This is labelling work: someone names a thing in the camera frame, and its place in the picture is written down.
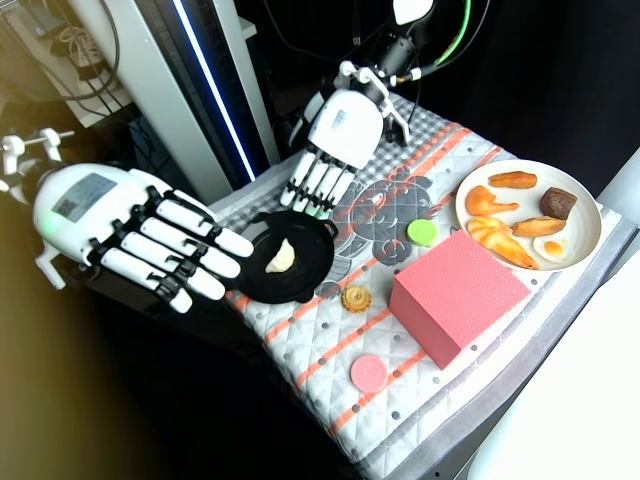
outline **green disc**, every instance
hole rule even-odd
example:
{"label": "green disc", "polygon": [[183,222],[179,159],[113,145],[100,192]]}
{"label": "green disc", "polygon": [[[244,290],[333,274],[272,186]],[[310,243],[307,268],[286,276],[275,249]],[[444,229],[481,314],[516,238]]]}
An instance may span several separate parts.
{"label": "green disc", "polygon": [[431,220],[419,218],[409,224],[407,236],[411,243],[420,247],[428,247],[438,238],[438,227]]}

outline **white chair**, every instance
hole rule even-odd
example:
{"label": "white chair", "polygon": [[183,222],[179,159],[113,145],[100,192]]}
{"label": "white chair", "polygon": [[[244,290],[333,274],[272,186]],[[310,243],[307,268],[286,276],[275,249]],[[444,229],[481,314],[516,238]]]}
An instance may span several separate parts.
{"label": "white chair", "polygon": [[[640,224],[640,150],[598,201]],[[615,271],[638,250],[640,238]],[[456,479],[638,478],[639,285],[640,254],[596,292]]]}

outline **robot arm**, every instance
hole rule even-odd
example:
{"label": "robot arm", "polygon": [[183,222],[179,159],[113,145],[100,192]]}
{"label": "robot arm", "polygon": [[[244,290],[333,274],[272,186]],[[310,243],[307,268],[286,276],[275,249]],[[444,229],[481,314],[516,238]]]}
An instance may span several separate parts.
{"label": "robot arm", "polygon": [[[18,137],[3,143],[18,146],[5,148],[9,174],[22,166],[17,159],[24,151],[21,143]],[[192,305],[189,292],[212,300],[224,296],[220,279],[238,276],[234,257],[250,256],[251,242],[220,227],[205,205],[153,175],[97,164],[65,166],[55,146],[53,151],[47,148],[50,142],[45,145],[57,169],[40,181],[33,220],[45,245],[36,264],[56,288],[65,286],[52,263],[62,254],[111,270],[180,313]],[[22,185],[13,183],[4,190],[25,200]]]}
{"label": "robot arm", "polygon": [[312,98],[290,139],[291,144],[302,124],[313,118],[307,145],[280,198],[283,206],[327,218],[373,156],[385,120],[395,123],[406,145],[409,126],[389,100],[387,86],[390,78],[405,72],[421,46],[411,32],[428,21],[433,3],[394,0],[393,28],[381,34],[366,65],[342,62],[334,81],[337,90],[324,105],[322,94]]}

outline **pink box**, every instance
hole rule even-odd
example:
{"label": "pink box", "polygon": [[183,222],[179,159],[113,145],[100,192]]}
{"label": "pink box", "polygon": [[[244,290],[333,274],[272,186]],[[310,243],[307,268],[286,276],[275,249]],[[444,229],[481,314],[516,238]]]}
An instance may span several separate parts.
{"label": "pink box", "polygon": [[529,294],[459,231],[398,273],[389,308],[440,368]]}

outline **pink circle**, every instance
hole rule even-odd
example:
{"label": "pink circle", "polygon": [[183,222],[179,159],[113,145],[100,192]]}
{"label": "pink circle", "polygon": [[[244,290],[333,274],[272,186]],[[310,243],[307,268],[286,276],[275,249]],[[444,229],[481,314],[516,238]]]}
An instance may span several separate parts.
{"label": "pink circle", "polygon": [[376,355],[363,355],[351,365],[351,381],[363,392],[378,392],[387,383],[387,367]]}

